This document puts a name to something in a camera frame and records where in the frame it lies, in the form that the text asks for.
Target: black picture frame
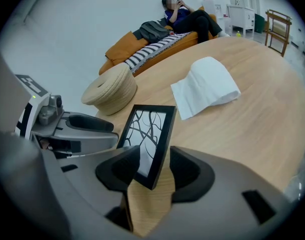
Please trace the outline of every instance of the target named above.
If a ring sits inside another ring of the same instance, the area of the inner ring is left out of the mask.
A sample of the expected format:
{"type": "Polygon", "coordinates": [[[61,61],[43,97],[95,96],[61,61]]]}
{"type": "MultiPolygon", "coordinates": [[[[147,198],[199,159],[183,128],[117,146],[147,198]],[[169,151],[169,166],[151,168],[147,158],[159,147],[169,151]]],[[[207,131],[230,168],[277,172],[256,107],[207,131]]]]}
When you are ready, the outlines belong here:
{"type": "Polygon", "coordinates": [[[128,130],[131,126],[133,118],[135,116],[136,111],[149,111],[156,113],[164,113],[165,119],[163,122],[163,126],[161,128],[161,134],[159,137],[159,141],[156,146],[156,151],[152,160],[152,164],[148,173],[148,176],[145,177],[140,173],[136,173],[134,179],[145,186],[146,188],[153,190],[156,187],[159,175],[161,173],[164,160],[167,153],[167,148],[169,145],[169,141],[171,138],[173,125],[176,116],[176,107],[175,106],[165,106],[165,105],[138,105],[135,104],[130,112],[130,115],[127,119],[125,127],[120,136],[119,142],[117,144],[117,149],[122,148],[126,141],[128,130]]]}

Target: black pants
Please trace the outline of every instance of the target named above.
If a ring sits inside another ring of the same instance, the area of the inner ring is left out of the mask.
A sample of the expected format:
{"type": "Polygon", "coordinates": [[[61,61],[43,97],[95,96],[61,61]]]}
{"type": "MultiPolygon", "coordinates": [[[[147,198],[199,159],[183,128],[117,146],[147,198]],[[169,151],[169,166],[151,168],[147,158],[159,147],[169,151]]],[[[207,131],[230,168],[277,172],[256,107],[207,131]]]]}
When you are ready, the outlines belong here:
{"type": "Polygon", "coordinates": [[[208,31],[212,36],[222,31],[221,27],[204,10],[196,10],[176,24],[173,30],[178,33],[196,31],[198,33],[198,44],[208,41],[208,31]]]}

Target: wooden easel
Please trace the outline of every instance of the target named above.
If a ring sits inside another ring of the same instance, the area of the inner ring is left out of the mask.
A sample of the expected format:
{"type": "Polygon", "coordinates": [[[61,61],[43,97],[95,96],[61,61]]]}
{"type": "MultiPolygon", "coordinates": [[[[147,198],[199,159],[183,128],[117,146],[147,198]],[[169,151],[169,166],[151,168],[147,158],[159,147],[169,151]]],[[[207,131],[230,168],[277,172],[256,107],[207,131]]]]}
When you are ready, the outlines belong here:
{"type": "Polygon", "coordinates": [[[289,32],[290,32],[290,28],[291,28],[291,24],[292,24],[292,22],[291,22],[292,18],[289,17],[288,15],[285,15],[281,12],[271,10],[271,9],[267,10],[266,14],[267,14],[267,25],[266,25],[266,30],[265,30],[266,31],[266,41],[265,41],[264,45],[267,46],[268,35],[271,35],[270,45],[268,47],[275,50],[277,53],[281,54],[282,57],[284,57],[285,52],[286,52],[286,47],[289,44],[289,32]],[[269,19],[272,19],[271,30],[269,30],[269,25],[270,25],[269,19]],[[285,35],[274,32],[274,21],[278,21],[278,22],[281,22],[286,25],[285,35]],[[276,38],[277,40],[283,42],[281,52],[272,47],[273,38],[276,38]]]}

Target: person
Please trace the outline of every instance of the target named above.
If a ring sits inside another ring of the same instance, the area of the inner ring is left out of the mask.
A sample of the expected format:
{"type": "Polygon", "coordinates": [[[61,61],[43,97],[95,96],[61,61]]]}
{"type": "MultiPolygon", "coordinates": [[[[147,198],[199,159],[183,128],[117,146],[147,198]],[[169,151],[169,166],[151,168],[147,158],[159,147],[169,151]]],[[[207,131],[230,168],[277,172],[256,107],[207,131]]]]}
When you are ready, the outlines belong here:
{"type": "Polygon", "coordinates": [[[162,0],[161,2],[166,9],[164,12],[166,22],[176,33],[196,31],[198,44],[208,41],[208,31],[212,36],[229,37],[204,10],[194,10],[182,0],[162,0]]]}

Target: black knob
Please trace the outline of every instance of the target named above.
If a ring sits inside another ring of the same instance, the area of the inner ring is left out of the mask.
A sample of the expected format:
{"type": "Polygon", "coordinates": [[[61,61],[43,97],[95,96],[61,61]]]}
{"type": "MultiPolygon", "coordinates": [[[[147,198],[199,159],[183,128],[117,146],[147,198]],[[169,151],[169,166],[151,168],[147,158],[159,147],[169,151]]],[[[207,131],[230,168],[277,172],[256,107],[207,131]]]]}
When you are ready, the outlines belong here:
{"type": "Polygon", "coordinates": [[[58,108],[61,108],[63,104],[62,97],[58,97],[56,100],[56,105],[58,108]]]}

